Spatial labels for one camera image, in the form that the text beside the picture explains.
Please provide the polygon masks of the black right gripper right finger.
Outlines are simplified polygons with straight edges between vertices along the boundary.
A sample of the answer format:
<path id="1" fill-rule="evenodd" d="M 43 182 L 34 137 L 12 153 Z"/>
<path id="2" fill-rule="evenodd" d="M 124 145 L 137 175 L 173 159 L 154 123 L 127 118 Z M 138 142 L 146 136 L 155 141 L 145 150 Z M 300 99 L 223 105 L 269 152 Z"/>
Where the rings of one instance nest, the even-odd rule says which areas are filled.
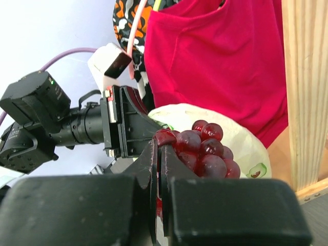
<path id="1" fill-rule="evenodd" d="M 169 245 L 310 245 L 294 191 L 278 179 L 200 178 L 160 148 L 160 195 Z"/>

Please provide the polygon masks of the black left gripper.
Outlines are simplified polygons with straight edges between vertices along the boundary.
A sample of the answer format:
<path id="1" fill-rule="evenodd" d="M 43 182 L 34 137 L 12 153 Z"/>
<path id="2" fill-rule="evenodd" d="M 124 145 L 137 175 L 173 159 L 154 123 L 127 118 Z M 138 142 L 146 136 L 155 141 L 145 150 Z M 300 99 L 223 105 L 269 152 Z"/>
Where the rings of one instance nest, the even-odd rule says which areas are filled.
<path id="1" fill-rule="evenodd" d="M 50 133 L 49 137 L 56 146 L 71 150 L 76 145 L 103 143 L 109 157 L 138 157 L 161 126 L 148 116 L 137 89 L 128 86 L 119 88 L 119 137 L 117 124 L 110 122 L 106 99 L 88 102 L 82 107 L 83 101 L 96 94 L 101 95 L 101 92 L 92 90 L 82 96 L 78 107 L 70 109 L 60 121 L 60 131 Z"/>

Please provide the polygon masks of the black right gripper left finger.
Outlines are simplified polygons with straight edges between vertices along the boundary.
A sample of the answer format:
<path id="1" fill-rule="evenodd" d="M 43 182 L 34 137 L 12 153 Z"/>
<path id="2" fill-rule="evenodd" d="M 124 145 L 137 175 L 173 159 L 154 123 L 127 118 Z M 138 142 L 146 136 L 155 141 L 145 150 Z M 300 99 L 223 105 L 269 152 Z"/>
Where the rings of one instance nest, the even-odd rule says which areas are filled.
<path id="1" fill-rule="evenodd" d="M 119 174 L 30 177 L 1 204 L 1 245 L 155 245 L 157 142 Z"/>

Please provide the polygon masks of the green avocado print plastic bag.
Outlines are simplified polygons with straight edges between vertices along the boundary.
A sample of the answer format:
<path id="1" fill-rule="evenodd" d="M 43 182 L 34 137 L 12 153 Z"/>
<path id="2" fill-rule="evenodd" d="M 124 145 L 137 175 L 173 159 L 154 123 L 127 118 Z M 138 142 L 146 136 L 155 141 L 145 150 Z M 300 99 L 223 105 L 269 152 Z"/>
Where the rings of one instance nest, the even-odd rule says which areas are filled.
<path id="1" fill-rule="evenodd" d="M 176 104 L 156 108 L 148 116 L 160 126 L 179 132 L 191 129 L 200 119 L 216 123 L 223 129 L 221 143 L 232 150 L 242 178 L 272 177 L 269 154 L 262 142 L 248 129 L 220 113 L 190 104 Z"/>

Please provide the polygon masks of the red grape bunch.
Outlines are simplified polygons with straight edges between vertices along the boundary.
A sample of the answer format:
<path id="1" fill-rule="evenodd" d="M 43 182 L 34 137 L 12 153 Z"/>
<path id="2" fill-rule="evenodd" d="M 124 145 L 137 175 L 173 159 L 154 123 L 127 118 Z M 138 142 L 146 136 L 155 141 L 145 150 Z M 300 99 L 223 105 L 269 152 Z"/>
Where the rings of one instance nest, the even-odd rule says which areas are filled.
<path id="1" fill-rule="evenodd" d="M 199 119 L 190 130 L 160 129 L 153 138 L 158 146 L 171 145 L 178 159 L 199 177 L 241 177 L 232 150 L 221 143 L 223 129 L 219 124 Z"/>

